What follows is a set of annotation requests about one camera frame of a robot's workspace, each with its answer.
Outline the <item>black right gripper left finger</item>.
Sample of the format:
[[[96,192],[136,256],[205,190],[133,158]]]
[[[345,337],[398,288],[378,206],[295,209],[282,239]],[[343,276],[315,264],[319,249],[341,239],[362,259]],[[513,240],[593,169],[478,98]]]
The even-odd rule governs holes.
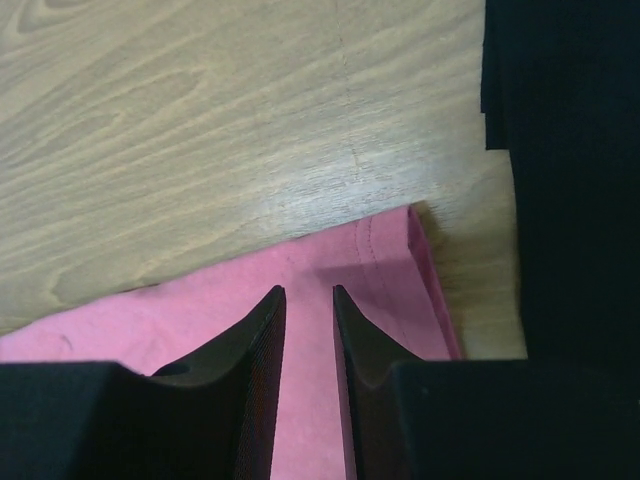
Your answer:
[[[266,479],[286,324],[272,288],[150,376],[116,362],[1,368],[5,479]]]

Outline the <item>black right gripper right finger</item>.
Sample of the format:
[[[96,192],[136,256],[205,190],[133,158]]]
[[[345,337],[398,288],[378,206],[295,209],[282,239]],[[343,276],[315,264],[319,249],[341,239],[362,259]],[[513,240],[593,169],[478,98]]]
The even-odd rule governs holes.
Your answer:
[[[635,479],[639,386],[527,360],[427,361],[333,291],[350,479]]]

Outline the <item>pink t-shirt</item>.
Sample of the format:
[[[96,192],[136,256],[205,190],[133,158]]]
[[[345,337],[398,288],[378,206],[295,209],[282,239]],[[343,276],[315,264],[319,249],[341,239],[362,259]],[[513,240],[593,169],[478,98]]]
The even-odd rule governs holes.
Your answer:
[[[117,360],[151,374],[242,319],[274,286],[287,319],[271,475],[345,475],[332,290],[424,359],[460,357],[416,212],[401,207],[157,286],[45,317],[1,340],[5,362]]]

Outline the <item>folded black t-shirt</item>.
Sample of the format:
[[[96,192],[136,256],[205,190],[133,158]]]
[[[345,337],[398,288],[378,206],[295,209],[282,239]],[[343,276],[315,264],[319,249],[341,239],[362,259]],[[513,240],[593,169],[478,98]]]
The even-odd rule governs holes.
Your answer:
[[[639,5],[490,1],[486,146],[509,152],[528,355],[639,365]]]

